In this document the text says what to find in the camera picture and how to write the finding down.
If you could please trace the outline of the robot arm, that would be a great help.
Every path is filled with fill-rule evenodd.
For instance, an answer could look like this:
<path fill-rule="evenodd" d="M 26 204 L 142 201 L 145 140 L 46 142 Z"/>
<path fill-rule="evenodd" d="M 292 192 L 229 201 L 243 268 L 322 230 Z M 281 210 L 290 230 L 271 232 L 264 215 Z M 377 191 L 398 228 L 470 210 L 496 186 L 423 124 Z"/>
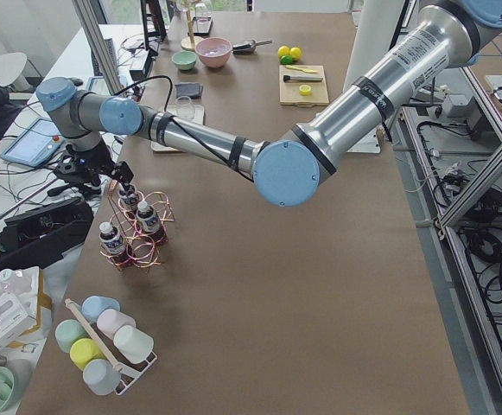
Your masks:
<path fill-rule="evenodd" d="M 502 32 L 502 1 L 424 1 L 418 18 L 416 28 L 346 92 L 274 143 L 255 143 L 130 99 L 82 91 L 67 78 L 45 80 L 36 96 L 67 141 L 66 156 L 54 173 L 82 183 L 105 175 L 128 185 L 132 171 L 126 163 L 111 160 L 103 141 L 103 134 L 110 132 L 142 137 L 224 165 L 252 181 L 272 204 L 304 203 L 367 132 L 442 70 L 470 64 Z"/>

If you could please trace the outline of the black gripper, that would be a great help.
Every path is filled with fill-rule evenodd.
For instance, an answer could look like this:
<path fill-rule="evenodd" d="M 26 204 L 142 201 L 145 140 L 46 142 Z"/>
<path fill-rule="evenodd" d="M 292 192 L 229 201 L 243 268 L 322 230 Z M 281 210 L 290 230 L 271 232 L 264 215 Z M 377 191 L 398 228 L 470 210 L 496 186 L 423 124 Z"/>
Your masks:
<path fill-rule="evenodd" d="M 134 174 L 126 161 L 114 163 L 106 144 L 98 144 L 91 150 L 76 150 L 68 144 L 54 168 L 57 178 L 72 185 L 100 185 L 100 177 L 110 177 L 114 171 L 114 179 L 123 190 L 129 188 Z"/>

